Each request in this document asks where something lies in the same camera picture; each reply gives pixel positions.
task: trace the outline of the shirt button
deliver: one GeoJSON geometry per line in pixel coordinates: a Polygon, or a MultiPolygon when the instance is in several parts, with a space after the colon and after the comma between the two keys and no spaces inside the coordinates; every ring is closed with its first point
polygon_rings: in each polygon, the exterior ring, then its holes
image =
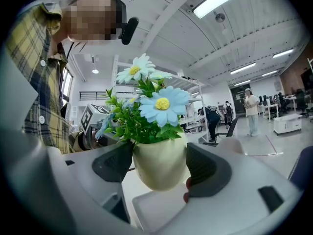
{"type": "Polygon", "coordinates": [[[40,65],[41,65],[42,67],[45,67],[45,60],[41,60],[41,61],[40,61],[40,65]]]}
{"type": "Polygon", "coordinates": [[[40,124],[45,123],[45,118],[44,118],[44,116],[40,116],[40,117],[39,117],[39,123],[40,123],[40,124]]]}

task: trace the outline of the hair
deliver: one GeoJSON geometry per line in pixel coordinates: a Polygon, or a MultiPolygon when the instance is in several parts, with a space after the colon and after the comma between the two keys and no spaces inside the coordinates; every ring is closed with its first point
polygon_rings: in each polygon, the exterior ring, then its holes
{"type": "MultiPolygon", "coordinates": [[[[70,6],[74,3],[76,3],[79,0],[68,0],[67,1],[67,5],[70,6]]],[[[116,6],[116,28],[123,28],[124,25],[127,22],[127,14],[126,14],[126,4],[124,2],[122,2],[121,0],[111,0],[111,1],[115,1],[115,6],[116,6]]],[[[72,43],[67,56],[69,55],[70,50],[73,47],[74,42],[72,43]]]]}
{"type": "Polygon", "coordinates": [[[250,95],[253,95],[253,94],[252,94],[252,90],[250,89],[249,91],[250,91],[250,95]]]}

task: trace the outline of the window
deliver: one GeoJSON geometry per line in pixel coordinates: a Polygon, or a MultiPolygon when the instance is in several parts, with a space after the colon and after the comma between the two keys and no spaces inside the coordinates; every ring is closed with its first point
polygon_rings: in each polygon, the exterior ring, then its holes
{"type": "Polygon", "coordinates": [[[69,101],[70,88],[72,85],[73,76],[69,72],[68,68],[65,67],[63,70],[63,82],[62,82],[62,94],[63,94],[63,105],[69,101]]]}

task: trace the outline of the doorway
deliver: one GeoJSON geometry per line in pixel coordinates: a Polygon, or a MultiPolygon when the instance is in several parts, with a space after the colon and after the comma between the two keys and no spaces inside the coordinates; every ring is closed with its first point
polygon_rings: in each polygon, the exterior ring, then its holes
{"type": "Polygon", "coordinates": [[[242,86],[238,86],[235,88],[230,89],[231,94],[234,99],[234,107],[236,110],[236,114],[240,115],[245,115],[246,114],[246,109],[244,107],[244,99],[245,99],[245,89],[250,88],[250,84],[245,84],[242,86]]]}

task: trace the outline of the white ceiling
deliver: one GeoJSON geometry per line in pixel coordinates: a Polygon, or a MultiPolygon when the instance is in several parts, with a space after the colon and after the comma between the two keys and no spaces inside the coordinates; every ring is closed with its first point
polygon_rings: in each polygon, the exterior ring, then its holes
{"type": "MultiPolygon", "coordinates": [[[[57,1],[61,5],[65,0],[57,1]]],[[[215,20],[214,12],[198,19],[191,12],[203,0],[122,0],[128,18],[138,17],[139,25],[131,43],[120,41],[104,46],[86,46],[72,54],[86,80],[111,77],[113,57],[122,62],[146,52],[159,67],[178,72],[204,84],[215,85],[227,80],[229,85],[257,80],[276,69],[282,71],[297,57],[309,35],[293,6],[287,0],[230,0],[215,9],[224,13],[223,23],[215,20]],[[290,56],[272,55],[294,48],[290,56]],[[94,75],[94,64],[86,60],[93,54],[100,71],[94,75]],[[256,62],[257,65],[230,75],[231,70],[256,62]]],[[[69,41],[64,42],[65,49],[69,41]]]]}

